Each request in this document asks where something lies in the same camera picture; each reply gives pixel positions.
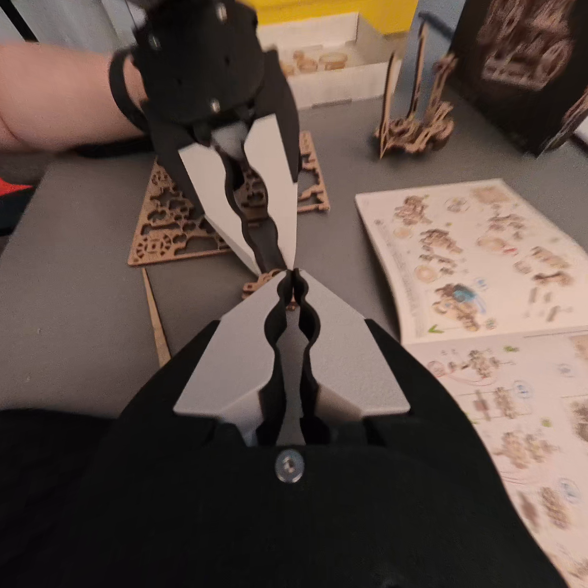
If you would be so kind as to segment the yellow plastic bin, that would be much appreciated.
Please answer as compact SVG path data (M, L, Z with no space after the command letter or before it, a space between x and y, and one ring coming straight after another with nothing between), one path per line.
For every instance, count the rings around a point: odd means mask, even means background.
M418 1L244 1L261 25L357 12L383 34L410 29Z

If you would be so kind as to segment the laser-cut wooden parts sheet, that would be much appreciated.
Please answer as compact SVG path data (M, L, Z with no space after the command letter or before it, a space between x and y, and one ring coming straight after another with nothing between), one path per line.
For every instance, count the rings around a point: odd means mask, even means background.
M308 187L299 187L298 214L327 213L330 202L309 130L299 135L302 157L300 178ZM228 253L231 247L197 216L195 206L181 193L166 170L154 161L143 198L128 256L129 266L204 258Z

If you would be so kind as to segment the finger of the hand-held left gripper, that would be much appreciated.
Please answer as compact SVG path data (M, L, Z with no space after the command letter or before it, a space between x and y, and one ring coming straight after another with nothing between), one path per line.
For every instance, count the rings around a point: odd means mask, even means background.
M200 143L180 149L179 156L206 220L237 257L258 276L276 269L276 261L252 239L246 216L235 200L231 157Z
M254 121L245 140L247 163L263 181L268 214L276 231L276 245L287 269L295 266L298 182L292 180L275 114Z

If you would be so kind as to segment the thin wooden stick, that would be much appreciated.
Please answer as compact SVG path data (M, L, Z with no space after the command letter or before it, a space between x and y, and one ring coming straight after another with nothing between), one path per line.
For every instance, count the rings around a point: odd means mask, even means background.
M145 268L141 268L141 272L146 292L146 299L148 301L149 316L152 324L153 336L158 356L158 363L159 367L161 368L164 367L170 361L171 353L169 351L166 334L159 316L158 306L153 295L148 273Z

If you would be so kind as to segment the partly built wooden model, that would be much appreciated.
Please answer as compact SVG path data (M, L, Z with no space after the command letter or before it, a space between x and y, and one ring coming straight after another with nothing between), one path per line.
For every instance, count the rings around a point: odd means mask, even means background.
M457 57L452 52L446 53L433 64L433 84L430 96L424 114L421 118L417 117L429 30L433 28L446 38L452 36L449 27L432 13L421 12L418 18L420 26L410 104L407 113L398 118L391 117L394 93L401 74L401 58L396 51L391 53L387 65L380 122L374 131L374 138L379 141L379 159L383 159L387 153L393 151L421 155L428 151L440 150L454 130L453 105L442 98L446 82L458 63Z

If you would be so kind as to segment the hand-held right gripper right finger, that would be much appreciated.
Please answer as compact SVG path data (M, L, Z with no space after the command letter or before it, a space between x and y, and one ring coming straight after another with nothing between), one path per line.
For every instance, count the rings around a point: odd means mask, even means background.
M372 417L406 415L410 404L365 317L304 270L292 274L299 329L307 339L300 429L307 445Z

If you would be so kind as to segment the black model kit box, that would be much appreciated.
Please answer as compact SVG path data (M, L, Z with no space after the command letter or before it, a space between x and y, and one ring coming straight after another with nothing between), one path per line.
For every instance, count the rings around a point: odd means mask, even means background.
M587 1L466 1L450 51L452 85L522 152L587 117Z

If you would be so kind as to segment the small wooden model assembly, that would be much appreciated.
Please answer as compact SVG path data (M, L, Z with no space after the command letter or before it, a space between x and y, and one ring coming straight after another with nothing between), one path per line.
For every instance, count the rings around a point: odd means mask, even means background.
M257 292L262 286L271 281L276 275L282 272L281 269L276 268L267 273L262 273L256 281L245 283L242 289L241 299L245 300L252 294Z

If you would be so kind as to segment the person's left forearm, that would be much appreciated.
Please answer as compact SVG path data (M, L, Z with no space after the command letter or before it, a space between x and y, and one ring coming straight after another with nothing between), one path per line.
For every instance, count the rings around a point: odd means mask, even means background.
M1 152L62 152L143 136L112 96L113 57L31 42L1 45Z

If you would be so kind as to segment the illustrated instruction booklet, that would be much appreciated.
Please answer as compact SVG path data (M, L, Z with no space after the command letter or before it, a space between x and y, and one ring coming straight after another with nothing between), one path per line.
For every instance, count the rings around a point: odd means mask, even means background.
M402 345L474 425L567 584L587 587L587 254L501 179L356 204Z

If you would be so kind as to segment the small white cardboard box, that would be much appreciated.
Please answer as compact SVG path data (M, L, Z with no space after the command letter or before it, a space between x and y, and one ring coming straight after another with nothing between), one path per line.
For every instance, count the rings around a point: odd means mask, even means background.
M381 97L396 42L360 13L258 28L262 48L276 48L298 109Z

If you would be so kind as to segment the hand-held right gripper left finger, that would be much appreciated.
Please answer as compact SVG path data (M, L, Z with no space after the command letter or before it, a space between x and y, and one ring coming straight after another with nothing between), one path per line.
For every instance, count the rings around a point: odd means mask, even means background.
M225 313L173 411L234 424L246 445L275 445L286 395L277 341L288 321L293 274L279 272Z

